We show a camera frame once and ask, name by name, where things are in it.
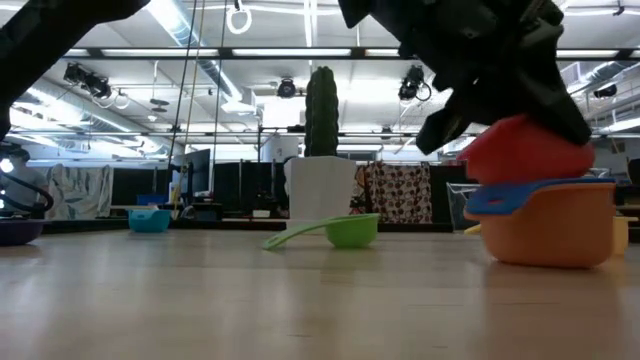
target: blue scoop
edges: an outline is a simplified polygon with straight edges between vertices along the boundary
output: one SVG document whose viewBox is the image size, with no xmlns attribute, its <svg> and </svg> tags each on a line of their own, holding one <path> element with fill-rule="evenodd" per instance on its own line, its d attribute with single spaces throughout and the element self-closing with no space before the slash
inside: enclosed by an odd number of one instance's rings
<svg viewBox="0 0 640 360">
<path fill-rule="evenodd" d="M 473 215 L 511 215 L 523 207 L 536 191 L 548 186 L 613 182 L 613 179 L 574 178 L 543 180 L 522 185 L 483 186 L 471 194 L 465 210 Z"/>
</svg>

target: white box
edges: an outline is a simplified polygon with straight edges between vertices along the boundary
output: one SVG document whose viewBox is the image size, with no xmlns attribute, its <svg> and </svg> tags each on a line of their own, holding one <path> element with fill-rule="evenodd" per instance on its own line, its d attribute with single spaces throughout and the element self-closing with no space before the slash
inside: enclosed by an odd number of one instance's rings
<svg viewBox="0 0 640 360">
<path fill-rule="evenodd" d="M 335 156 L 291 159 L 285 164 L 288 227 L 349 215 L 355 161 Z"/>
</svg>

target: green cactus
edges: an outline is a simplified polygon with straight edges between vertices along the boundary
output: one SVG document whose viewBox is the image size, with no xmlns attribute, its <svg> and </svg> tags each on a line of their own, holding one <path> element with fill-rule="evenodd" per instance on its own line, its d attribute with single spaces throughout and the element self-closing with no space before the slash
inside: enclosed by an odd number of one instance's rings
<svg viewBox="0 0 640 360">
<path fill-rule="evenodd" d="M 304 156 L 338 155 L 338 90 L 328 67 L 320 67 L 311 75 L 306 105 Z"/>
</svg>

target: curtain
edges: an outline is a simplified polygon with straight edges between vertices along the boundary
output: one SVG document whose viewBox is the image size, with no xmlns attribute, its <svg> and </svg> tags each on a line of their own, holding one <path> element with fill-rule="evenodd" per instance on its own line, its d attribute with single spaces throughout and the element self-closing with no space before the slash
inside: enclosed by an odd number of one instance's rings
<svg viewBox="0 0 640 360">
<path fill-rule="evenodd" d="M 359 169 L 356 198 L 362 212 L 370 203 L 381 223 L 431 224 L 431 179 L 428 165 L 396 166 L 374 163 Z"/>
<path fill-rule="evenodd" d="M 49 181 L 54 206 L 47 220 L 93 220 L 108 217 L 111 211 L 113 169 L 67 168 L 58 164 L 39 169 Z"/>
</svg>

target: orange bowl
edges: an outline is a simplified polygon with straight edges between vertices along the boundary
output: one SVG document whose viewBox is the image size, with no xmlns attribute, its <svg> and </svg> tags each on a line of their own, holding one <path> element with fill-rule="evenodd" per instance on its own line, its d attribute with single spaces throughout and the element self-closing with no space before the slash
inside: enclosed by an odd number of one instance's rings
<svg viewBox="0 0 640 360">
<path fill-rule="evenodd" d="M 590 268 L 613 251 L 614 183 L 543 187 L 510 215 L 472 214 L 487 250 L 511 264 Z"/>
</svg>

